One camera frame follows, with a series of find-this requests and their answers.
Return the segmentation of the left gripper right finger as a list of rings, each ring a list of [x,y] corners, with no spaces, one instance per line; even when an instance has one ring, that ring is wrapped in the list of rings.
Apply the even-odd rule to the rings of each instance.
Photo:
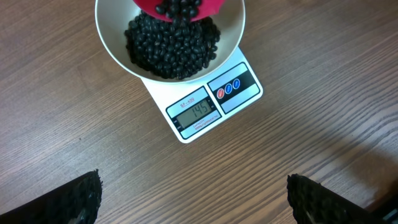
[[[287,201],[301,224],[377,224],[386,221],[306,176],[287,177]]]

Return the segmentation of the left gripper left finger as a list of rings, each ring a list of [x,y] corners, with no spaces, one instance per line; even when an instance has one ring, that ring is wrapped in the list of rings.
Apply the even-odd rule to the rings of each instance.
[[[102,199],[98,170],[82,176],[1,215],[1,223],[94,224]]]

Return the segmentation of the black beans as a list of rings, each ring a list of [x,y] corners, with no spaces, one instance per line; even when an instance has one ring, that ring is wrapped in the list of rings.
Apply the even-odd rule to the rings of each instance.
[[[141,11],[124,31],[130,61],[163,79],[183,80],[208,68],[217,57],[221,32],[213,19],[195,21],[202,0],[163,0],[154,6],[156,19]]]

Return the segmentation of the pink measuring scoop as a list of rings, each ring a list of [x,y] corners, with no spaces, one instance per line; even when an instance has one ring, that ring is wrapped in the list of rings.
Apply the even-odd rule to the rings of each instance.
[[[161,4],[162,0],[133,0],[133,1],[146,14],[165,22],[172,22],[171,18],[168,18],[166,15],[160,15],[155,11],[156,5]],[[209,16],[214,16],[219,12],[223,3],[224,0],[203,0],[202,4],[198,7],[197,16],[194,17],[192,21],[197,21]]]

